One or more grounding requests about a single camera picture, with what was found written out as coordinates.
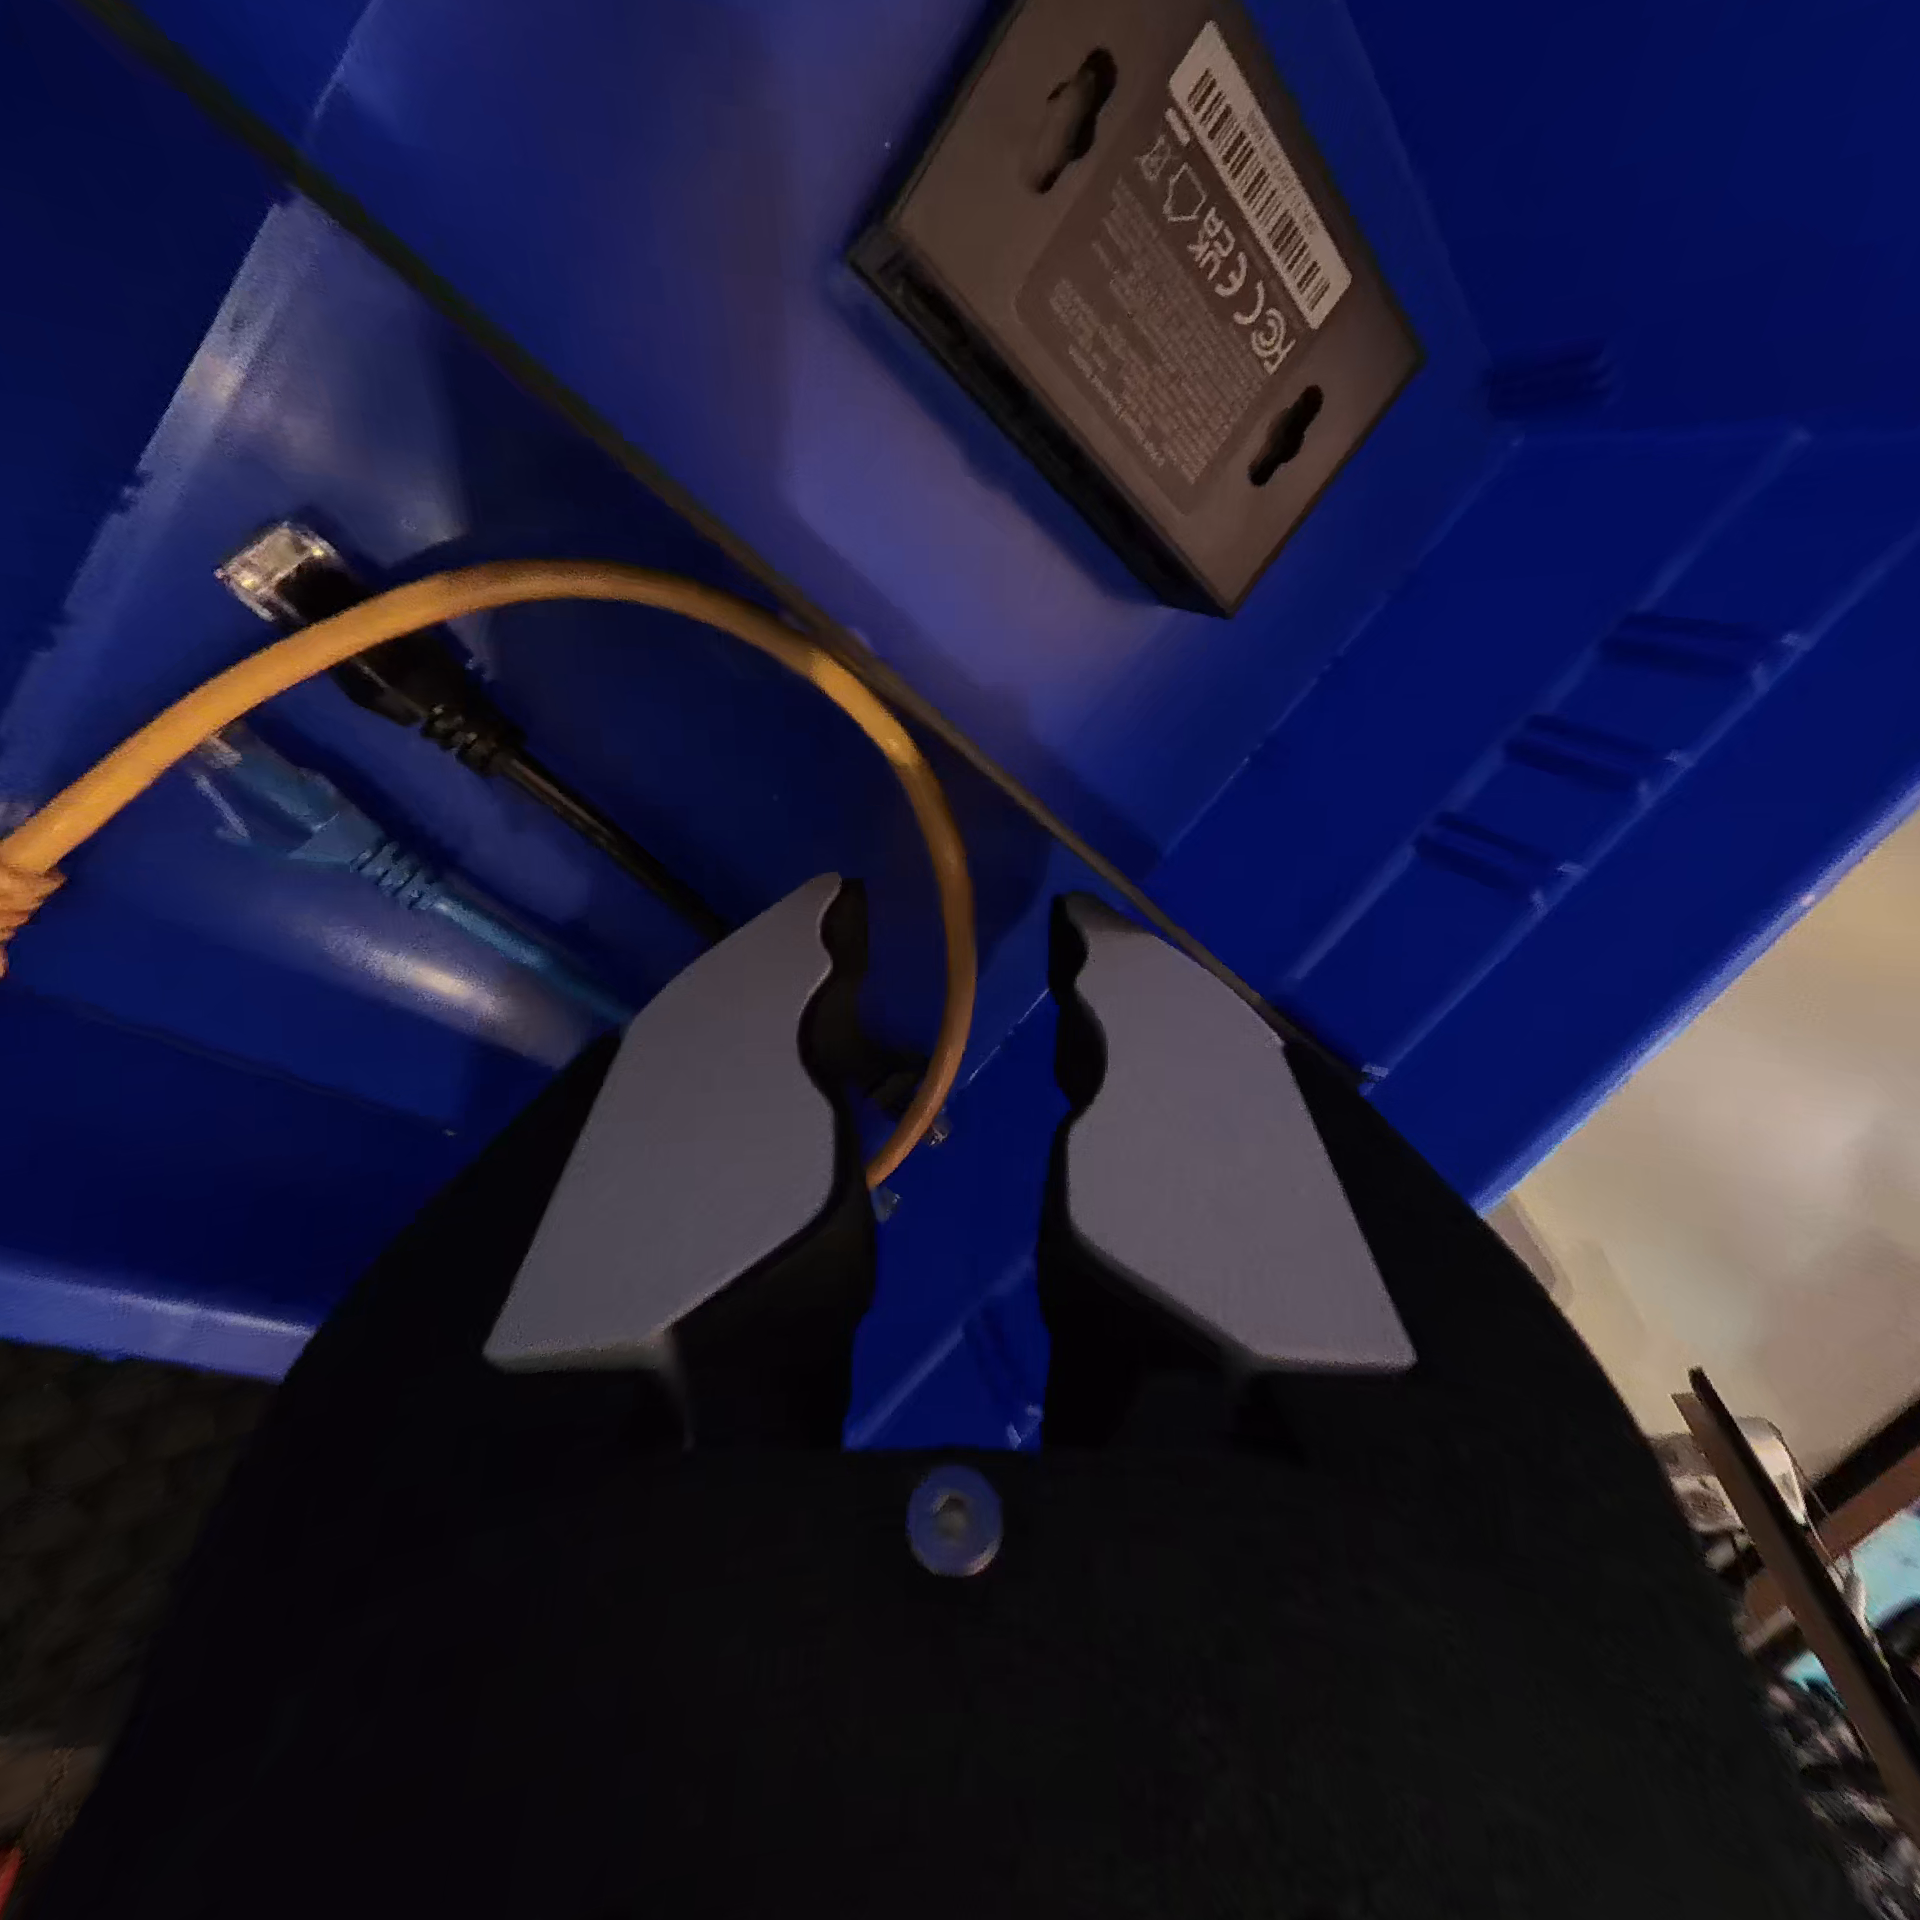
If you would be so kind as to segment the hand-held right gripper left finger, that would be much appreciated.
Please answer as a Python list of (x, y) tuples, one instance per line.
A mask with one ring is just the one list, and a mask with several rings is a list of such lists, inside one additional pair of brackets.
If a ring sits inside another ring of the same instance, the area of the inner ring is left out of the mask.
[(637, 1377), (689, 1447), (840, 1447), (875, 1304), (865, 884), (815, 876), (621, 1033), (484, 1359)]

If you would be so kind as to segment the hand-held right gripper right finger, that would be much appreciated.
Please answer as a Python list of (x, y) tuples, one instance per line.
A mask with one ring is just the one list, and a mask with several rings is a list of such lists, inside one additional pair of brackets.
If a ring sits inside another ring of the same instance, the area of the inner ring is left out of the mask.
[(1049, 921), (1045, 1451), (1286, 1447), (1282, 1386), (1414, 1368), (1282, 1033), (1090, 894)]

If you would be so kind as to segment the blue plastic bin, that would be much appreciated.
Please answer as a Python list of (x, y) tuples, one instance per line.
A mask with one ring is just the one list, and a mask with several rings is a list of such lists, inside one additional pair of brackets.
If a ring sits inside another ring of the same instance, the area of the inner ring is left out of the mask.
[(1913, 1400), (1913, 6), (1249, 6), (1419, 372), (1161, 604), (850, 269), (1004, 6), (4, 6), (4, 827), (219, 564), (631, 562), (920, 736), (978, 884), (857, 1441), (1041, 1424), (1045, 921), (1142, 898), (1660, 1419)]

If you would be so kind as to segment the black network switch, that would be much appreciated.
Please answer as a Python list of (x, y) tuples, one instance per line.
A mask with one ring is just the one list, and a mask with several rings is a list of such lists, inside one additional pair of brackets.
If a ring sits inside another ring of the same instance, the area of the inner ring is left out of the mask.
[(1004, 6), (850, 269), (1177, 610), (1232, 615), (1425, 354), (1249, 6)]

